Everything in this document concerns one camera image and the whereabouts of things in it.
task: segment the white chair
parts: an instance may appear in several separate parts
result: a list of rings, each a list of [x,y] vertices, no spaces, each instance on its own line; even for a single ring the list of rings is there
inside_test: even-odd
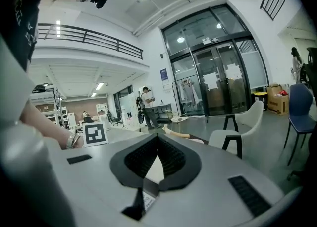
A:
[[[224,130],[212,132],[208,145],[222,148],[242,158],[242,144],[251,143],[255,140],[255,135],[261,125],[262,116],[262,101],[255,101],[245,113],[227,115],[224,123]],[[225,130],[229,118],[233,119],[235,131]],[[237,123],[250,127],[250,130],[244,134],[240,134]]]

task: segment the glass wall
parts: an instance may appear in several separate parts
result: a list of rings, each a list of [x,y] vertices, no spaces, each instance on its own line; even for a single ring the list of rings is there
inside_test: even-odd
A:
[[[251,89],[268,85],[261,55],[253,40],[243,40],[236,43],[246,68]]]
[[[163,29],[163,35],[174,71],[173,90],[186,115],[246,111],[250,90],[268,85],[251,32],[226,4],[186,16]]]
[[[163,34],[168,52],[173,55],[204,41],[245,30],[231,10],[223,5],[187,16],[165,28]]]

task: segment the black chair leg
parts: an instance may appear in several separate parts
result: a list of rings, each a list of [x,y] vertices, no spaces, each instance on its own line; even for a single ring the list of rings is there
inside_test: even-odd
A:
[[[239,132],[238,124],[237,124],[237,122],[236,122],[235,116],[233,116],[232,119],[233,119],[234,130],[235,130],[236,132]]]
[[[288,139],[288,135],[289,135],[289,130],[290,130],[290,129],[291,129],[291,122],[289,122],[289,125],[288,125],[288,131],[287,131],[287,136],[286,136],[284,148],[286,147],[286,143],[287,143],[287,139]]]
[[[289,164],[291,163],[292,158],[293,158],[293,156],[294,156],[294,153],[295,153],[295,150],[296,150],[296,146],[297,146],[297,142],[298,142],[298,138],[299,138],[299,134],[297,134],[297,136],[296,136],[295,145],[294,145],[294,148],[293,148],[293,151],[292,151],[292,155],[291,155],[291,157],[290,157],[290,159],[289,159],[289,161],[288,161],[287,166],[289,166]]]
[[[301,148],[302,148],[302,146],[304,145],[305,139],[306,139],[306,134],[304,135],[304,139],[303,139],[303,142],[302,142]]]
[[[228,120],[229,120],[229,117],[226,116],[226,119],[224,121],[224,126],[223,126],[223,130],[226,130],[227,129],[227,126],[228,126]]]

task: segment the person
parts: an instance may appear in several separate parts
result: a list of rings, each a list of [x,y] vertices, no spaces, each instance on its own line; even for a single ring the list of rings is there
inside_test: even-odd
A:
[[[293,56],[293,69],[292,74],[295,77],[296,84],[301,83],[301,69],[304,64],[301,56],[299,55],[296,47],[292,47],[292,56]]]
[[[89,113],[86,111],[83,111],[83,118],[87,118],[90,117]]]
[[[152,106],[150,105],[151,102],[155,101],[155,98],[151,98],[148,95],[149,89],[148,87],[143,87],[142,89],[142,94],[141,94],[141,99],[143,101],[144,104],[144,118],[145,118],[145,122],[148,126],[148,130],[151,129],[157,129],[160,128],[156,118],[155,118],[155,114],[154,114],[154,110],[152,108]]]
[[[41,0],[5,0],[3,3],[0,41],[4,42],[24,69],[28,71],[38,38],[37,21]],[[20,121],[36,128],[44,137],[56,139],[62,149],[80,148],[82,137],[48,120],[33,104],[25,104]]]

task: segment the person's arm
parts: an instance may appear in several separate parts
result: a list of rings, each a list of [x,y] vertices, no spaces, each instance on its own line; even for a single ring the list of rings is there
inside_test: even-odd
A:
[[[33,104],[26,103],[20,120],[29,126],[36,128],[44,137],[50,137],[58,141],[62,149],[66,149],[70,131],[62,128],[48,120]],[[80,137],[75,148],[81,148],[84,145],[83,138]]]
[[[150,103],[150,102],[153,102],[154,99],[149,98],[149,99],[146,99],[145,101],[146,101],[147,103]]]

